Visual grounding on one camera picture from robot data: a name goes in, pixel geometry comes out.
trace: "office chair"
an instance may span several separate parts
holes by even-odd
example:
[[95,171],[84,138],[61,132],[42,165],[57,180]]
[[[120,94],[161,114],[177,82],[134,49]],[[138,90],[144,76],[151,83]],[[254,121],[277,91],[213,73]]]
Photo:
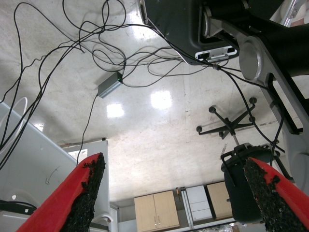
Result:
[[[249,99],[250,104],[252,104],[252,106],[250,107],[250,112],[255,108],[255,104],[257,102],[256,98],[252,97]],[[253,126],[253,122],[255,118],[254,117],[250,117],[249,121],[250,123],[240,123],[248,114],[249,112],[246,110],[244,113],[242,113],[239,117],[237,117],[234,121],[230,121],[227,117],[223,118],[221,115],[219,115],[217,113],[217,110],[215,107],[211,106],[209,108],[209,112],[212,114],[215,114],[224,124],[225,126],[222,127],[218,127],[212,130],[208,130],[208,131],[203,131],[203,128],[201,126],[197,127],[197,132],[199,135],[203,135],[203,134],[211,134],[211,133],[215,133],[215,132],[219,132],[219,136],[224,139],[229,133],[231,134],[231,136],[234,138],[235,143],[237,145],[239,145],[239,142],[236,138],[236,133],[235,133],[235,129],[240,129],[240,128],[244,128],[244,127],[250,127]]]
[[[252,146],[249,143],[238,145],[233,151],[221,155],[223,162],[221,170],[224,172],[225,186],[230,197],[233,218],[241,223],[255,223],[262,221],[260,209],[253,197],[248,181],[244,175],[243,167],[248,157],[263,162],[270,162],[271,149],[268,145]],[[273,158],[277,162],[283,175],[293,181],[289,176],[280,158],[275,152]]]

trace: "wall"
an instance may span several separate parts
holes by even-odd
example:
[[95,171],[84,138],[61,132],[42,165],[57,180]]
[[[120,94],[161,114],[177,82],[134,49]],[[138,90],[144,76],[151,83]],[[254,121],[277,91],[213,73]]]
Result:
[[136,232],[136,220],[123,221],[118,223],[118,232]]
[[119,221],[130,221],[136,219],[134,205],[119,208]]

